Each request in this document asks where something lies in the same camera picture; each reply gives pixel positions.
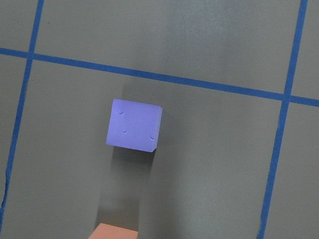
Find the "purple foam block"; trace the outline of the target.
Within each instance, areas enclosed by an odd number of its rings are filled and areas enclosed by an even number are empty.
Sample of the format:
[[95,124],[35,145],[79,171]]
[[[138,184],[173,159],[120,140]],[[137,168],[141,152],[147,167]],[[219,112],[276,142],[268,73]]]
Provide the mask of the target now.
[[106,144],[153,152],[157,149],[162,108],[114,99]]

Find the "orange foam block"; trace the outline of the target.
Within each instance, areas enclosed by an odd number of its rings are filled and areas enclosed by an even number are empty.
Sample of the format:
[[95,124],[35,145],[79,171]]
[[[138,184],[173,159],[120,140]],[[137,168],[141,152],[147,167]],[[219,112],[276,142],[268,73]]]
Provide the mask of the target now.
[[138,232],[108,224],[99,224],[88,239],[137,239]]

